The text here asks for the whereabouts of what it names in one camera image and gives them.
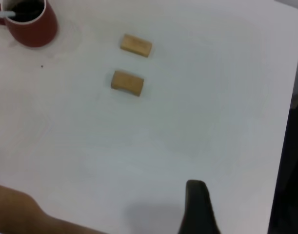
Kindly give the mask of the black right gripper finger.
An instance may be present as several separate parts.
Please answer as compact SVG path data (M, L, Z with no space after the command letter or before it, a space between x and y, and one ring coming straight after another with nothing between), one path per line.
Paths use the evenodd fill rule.
M219 234L210 194L206 184L199 180L186 183L185 211L180 234Z

